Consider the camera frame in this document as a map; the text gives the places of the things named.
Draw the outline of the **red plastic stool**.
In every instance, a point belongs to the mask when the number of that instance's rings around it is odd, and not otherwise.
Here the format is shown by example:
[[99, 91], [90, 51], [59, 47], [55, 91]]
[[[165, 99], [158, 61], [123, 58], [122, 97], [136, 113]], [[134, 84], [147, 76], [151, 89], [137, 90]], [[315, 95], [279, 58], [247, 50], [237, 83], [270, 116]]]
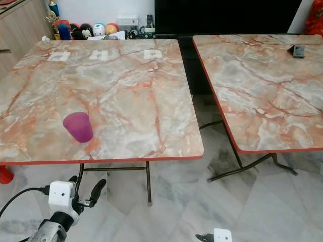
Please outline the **red plastic stool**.
[[12, 171], [7, 169], [6, 166], [1, 165], [0, 166], [0, 184], [6, 185], [12, 182], [14, 179], [14, 174]]

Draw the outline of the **purple plastic cup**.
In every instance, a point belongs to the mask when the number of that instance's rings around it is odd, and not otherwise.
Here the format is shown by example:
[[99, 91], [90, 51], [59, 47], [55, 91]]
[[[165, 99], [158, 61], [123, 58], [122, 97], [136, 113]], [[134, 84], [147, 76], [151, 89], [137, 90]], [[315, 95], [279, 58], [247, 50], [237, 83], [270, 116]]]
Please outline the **purple plastic cup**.
[[63, 126], [79, 143], [87, 143], [94, 138], [90, 117], [83, 111], [67, 115], [63, 120]]

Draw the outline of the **white paper label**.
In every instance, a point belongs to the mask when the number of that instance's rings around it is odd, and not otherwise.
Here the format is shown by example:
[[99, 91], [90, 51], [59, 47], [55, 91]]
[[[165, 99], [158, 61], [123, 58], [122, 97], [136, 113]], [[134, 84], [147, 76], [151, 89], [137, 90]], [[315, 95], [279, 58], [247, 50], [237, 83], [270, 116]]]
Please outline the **white paper label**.
[[162, 58], [163, 53], [160, 50], [153, 49], [153, 50], [144, 50], [144, 58], [150, 59], [150, 58]]
[[66, 62], [69, 58], [71, 53], [69, 51], [53, 51], [49, 58], [47, 59], [48, 62]]
[[90, 60], [99, 60], [99, 61], [106, 61], [110, 57], [110, 53], [108, 50], [94, 50], [89, 59]]

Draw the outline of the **white paper sheet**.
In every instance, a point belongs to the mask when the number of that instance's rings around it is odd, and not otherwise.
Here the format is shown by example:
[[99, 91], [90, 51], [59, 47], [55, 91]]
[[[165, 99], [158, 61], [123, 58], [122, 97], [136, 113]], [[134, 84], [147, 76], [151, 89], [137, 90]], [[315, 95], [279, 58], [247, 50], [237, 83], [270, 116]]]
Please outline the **white paper sheet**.
[[125, 31], [119, 31], [114, 34], [108, 34], [103, 38], [103, 40], [120, 40], [120, 41], [123, 41], [125, 39], [126, 39]]

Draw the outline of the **white wall socket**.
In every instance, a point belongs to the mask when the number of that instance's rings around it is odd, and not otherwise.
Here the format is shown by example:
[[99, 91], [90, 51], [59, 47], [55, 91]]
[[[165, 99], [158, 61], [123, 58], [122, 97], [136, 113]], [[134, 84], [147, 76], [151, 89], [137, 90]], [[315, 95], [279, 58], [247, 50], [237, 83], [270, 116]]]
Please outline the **white wall socket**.
[[138, 26], [139, 18], [138, 16], [120, 16], [117, 17], [116, 23], [119, 26]]

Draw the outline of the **marble pattern folding table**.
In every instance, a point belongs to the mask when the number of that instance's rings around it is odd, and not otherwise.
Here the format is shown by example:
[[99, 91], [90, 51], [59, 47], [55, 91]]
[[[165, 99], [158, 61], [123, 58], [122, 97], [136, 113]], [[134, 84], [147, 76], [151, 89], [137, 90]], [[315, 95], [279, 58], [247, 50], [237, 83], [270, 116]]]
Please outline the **marble pattern folding table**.
[[[215, 175], [249, 170], [279, 153], [323, 151], [323, 36], [194, 35], [201, 66], [236, 156], [256, 161]], [[305, 45], [305, 58], [288, 49]]]
[[[157, 49], [162, 58], [144, 58]], [[90, 60], [108, 50], [108, 60]], [[48, 62], [69, 51], [66, 62]], [[0, 81], [0, 164], [194, 160], [204, 154], [179, 44], [172, 39], [51, 40], [35, 44]], [[79, 143], [63, 126], [90, 117]]]

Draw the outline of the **black television screen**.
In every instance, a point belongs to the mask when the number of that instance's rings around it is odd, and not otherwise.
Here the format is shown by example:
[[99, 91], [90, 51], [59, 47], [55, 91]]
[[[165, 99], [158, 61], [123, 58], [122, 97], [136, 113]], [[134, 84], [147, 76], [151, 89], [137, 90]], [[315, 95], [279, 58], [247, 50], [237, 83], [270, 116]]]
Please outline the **black television screen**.
[[286, 34], [302, 0], [154, 0], [159, 34]]

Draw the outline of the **black mouse doll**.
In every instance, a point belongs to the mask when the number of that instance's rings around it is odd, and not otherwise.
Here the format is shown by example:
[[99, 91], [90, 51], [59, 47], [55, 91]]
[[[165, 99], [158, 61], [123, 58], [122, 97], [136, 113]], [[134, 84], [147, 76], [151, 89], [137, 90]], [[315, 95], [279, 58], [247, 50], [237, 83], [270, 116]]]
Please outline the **black mouse doll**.
[[89, 37], [94, 36], [93, 28], [87, 23], [81, 25], [71, 24], [71, 36], [73, 40], [87, 40]]

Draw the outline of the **small black device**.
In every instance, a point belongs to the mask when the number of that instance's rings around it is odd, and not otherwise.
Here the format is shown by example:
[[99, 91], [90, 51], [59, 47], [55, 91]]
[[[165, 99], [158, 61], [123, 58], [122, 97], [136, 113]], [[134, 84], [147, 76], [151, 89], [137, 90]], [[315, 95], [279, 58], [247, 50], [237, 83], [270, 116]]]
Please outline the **small black device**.
[[288, 53], [293, 58], [305, 58], [305, 45], [295, 44], [288, 49]]

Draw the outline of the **gold and blue trophy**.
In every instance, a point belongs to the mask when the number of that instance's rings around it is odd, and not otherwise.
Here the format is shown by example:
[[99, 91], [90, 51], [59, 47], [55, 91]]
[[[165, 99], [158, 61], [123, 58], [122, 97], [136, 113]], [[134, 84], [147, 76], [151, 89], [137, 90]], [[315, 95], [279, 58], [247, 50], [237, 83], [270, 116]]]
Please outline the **gold and blue trophy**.
[[59, 9], [58, 5], [56, 3], [56, 0], [48, 0], [48, 21], [51, 23], [53, 27], [53, 32], [55, 33], [55, 39], [60, 40], [60, 34], [58, 31], [58, 21], [60, 20], [60, 14], [59, 14]]

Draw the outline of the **light wooden cabinet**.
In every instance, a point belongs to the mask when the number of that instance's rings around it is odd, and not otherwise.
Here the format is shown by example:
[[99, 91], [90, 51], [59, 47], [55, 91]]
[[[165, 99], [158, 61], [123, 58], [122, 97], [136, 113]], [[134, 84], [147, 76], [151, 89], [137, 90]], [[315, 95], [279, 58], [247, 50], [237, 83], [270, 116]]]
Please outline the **light wooden cabinet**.
[[9, 72], [42, 37], [53, 39], [47, 12], [44, 0], [18, 0], [2, 10], [0, 76]]

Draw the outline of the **white round doll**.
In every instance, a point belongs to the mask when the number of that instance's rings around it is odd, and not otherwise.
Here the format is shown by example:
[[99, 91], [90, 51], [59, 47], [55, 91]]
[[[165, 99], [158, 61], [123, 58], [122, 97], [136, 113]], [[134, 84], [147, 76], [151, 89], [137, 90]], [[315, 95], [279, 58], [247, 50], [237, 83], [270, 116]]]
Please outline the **white round doll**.
[[106, 26], [102, 23], [95, 23], [92, 25], [92, 33], [94, 37], [106, 35]]

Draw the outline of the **red hanging ornament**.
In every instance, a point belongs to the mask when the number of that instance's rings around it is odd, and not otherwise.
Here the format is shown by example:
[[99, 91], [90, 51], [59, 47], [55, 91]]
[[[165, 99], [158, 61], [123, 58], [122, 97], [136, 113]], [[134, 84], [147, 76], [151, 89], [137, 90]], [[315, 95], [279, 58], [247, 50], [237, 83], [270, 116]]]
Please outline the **red hanging ornament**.
[[305, 21], [304, 34], [323, 36], [323, 2], [315, 2], [311, 6]]

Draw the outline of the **red and blue toy figure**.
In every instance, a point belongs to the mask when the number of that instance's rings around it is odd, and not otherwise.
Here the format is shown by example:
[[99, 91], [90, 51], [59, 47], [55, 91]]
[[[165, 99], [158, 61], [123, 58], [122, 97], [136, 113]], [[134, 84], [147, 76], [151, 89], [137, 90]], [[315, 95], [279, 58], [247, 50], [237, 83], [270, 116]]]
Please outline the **red and blue toy figure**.
[[56, 27], [60, 40], [71, 41], [71, 25], [67, 20], [58, 20], [53, 24]]

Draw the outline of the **orange round doll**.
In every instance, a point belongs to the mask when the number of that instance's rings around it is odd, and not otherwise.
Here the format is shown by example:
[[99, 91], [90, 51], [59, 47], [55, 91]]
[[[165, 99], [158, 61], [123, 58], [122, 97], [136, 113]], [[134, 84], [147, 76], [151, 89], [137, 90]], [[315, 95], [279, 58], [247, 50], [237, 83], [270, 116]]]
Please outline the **orange round doll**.
[[119, 31], [120, 31], [120, 28], [116, 23], [108, 23], [105, 26], [106, 35], [115, 34]]

